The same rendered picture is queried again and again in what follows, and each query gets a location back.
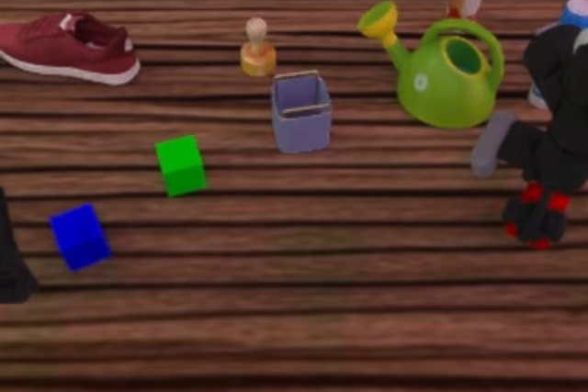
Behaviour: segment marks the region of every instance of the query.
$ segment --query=green block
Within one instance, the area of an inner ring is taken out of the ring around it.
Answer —
[[[204,162],[196,137],[186,135],[155,143],[155,153],[168,196],[181,196],[206,188]]]

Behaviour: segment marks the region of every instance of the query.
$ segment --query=blue block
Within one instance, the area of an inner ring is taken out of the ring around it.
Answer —
[[[110,248],[92,204],[53,216],[50,224],[59,252],[71,271],[110,257]]]

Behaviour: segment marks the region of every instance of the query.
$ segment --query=gray paw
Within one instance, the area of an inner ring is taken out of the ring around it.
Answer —
[[[475,176],[492,176],[498,164],[498,150],[516,121],[516,114],[511,111],[497,110],[492,114],[471,151],[469,164]]]

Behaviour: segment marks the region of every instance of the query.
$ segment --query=open box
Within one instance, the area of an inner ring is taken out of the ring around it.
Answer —
[[[318,71],[276,75],[272,123],[283,153],[325,149],[331,138],[331,97]]]

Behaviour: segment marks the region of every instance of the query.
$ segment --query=wooden surface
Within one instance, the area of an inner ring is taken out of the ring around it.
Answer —
[[[370,2],[4,2],[1,20],[83,6],[128,27],[143,69],[109,87],[0,68],[0,183],[42,285],[0,307],[2,390],[314,392],[588,389],[588,195],[565,241],[503,235],[501,168],[480,181],[479,129],[408,118],[394,70],[355,23]],[[439,2],[399,2],[414,46]],[[524,99],[521,53],[559,3],[489,3],[507,59],[499,108]],[[270,79],[241,73],[263,16],[280,73],[318,69],[329,150],[280,154]],[[153,144],[194,133],[209,190],[169,199]],[[70,274],[48,217],[84,202],[114,252]]]

